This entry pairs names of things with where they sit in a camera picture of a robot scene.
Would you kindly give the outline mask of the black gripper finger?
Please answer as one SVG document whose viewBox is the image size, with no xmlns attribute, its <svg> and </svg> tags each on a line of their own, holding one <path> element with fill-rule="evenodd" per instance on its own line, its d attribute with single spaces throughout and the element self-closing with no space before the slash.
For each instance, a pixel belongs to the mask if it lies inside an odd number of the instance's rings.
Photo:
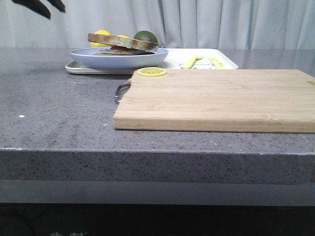
<svg viewBox="0 0 315 236">
<path fill-rule="evenodd" d="M 61 0 L 48 0 L 48 2 L 54 6 L 58 11 L 65 12 L 65 5 Z"/>
<path fill-rule="evenodd" d="M 51 19 L 51 12 L 49 9 L 39 0 L 12 0 L 13 3 L 22 5 L 29 10 L 47 18 Z"/>
</svg>

